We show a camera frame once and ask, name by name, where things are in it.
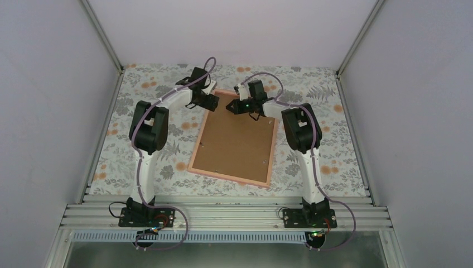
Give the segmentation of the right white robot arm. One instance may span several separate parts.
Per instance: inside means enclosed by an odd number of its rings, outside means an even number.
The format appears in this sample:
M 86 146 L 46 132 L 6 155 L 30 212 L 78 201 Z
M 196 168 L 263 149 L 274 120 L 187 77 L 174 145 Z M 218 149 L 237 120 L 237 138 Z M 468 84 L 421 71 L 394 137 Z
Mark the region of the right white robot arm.
M 311 105 L 289 104 L 270 98 L 260 80 L 249 82 L 247 86 L 237 84 L 234 91 L 239 98 L 226 105 L 231 113 L 255 113 L 255 121 L 263 116 L 283 123 L 286 141 L 297 156 L 303 178 L 302 208 L 296 214 L 308 227 L 318 226 L 330 217 L 330 205 L 321 185 L 318 150 L 322 131 Z

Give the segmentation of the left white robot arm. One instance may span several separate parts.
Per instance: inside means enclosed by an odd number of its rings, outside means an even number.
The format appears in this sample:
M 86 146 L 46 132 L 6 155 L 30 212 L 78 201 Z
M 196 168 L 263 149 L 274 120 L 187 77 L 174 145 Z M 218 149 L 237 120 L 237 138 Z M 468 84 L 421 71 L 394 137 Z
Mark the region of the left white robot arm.
M 154 103 L 143 100 L 137 103 L 129 130 L 136 156 L 136 182 L 126 209 L 141 226 L 148 226 L 155 219 L 155 167 L 158 154 L 167 143 L 170 115 L 183 107 L 196 106 L 213 112 L 219 101 L 212 94 L 215 87 L 210 72 L 195 67 L 190 76 L 179 80 Z

